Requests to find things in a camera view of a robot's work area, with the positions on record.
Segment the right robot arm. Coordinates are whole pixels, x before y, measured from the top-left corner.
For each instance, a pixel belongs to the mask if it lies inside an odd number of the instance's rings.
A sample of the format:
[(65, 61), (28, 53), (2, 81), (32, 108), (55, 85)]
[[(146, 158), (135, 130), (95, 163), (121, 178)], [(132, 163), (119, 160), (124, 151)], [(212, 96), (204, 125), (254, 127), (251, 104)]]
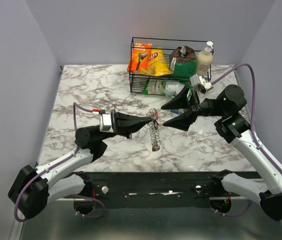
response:
[(163, 126), (187, 131), (198, 116), (218, 116), (220, 119), (214, 124), (217, 133), (249, 161), (264, 183), (223, 170), (212, 178), (211, 191), (217, 196), (226, 192), (240, 195), (259, 204), (272, 220), (282, 220), (282, 165), (265, 149), (252, 126), (240, 114), (246, 105), (242, 88), (230, 84), (217, 98), (206, 98), (203, 102), (199, 101), (195, 90), (188, 100), (188, 92), (189, 88), (185, 87), (179, 95), (162, 106), (163, 110), (169, 110), (178, 103), (188, 107), (183, 114), (164, 122)]

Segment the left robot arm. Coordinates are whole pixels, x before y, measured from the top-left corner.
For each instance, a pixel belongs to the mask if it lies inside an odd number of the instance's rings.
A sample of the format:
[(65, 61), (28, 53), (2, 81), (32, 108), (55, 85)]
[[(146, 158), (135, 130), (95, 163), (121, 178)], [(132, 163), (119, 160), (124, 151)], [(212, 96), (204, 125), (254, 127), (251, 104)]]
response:
[(14, 218), (25, 222), (37, 216), (46, 205), (59, 198), (76, 195), (87, 197), (92, 190), (89, 182), (74, 173), (103, 156), (107, 145), (105, 139), (122, 136), (131, 139), (144, 126), (156, 121), (155, 115), (134, 116), (112, 110), (86, 109), (83, 111), (99, 117), (99, 124), (75, 130), (75, 148), (62, 157), (41, 166), (23, 167), (8, 197), (15, 204)]

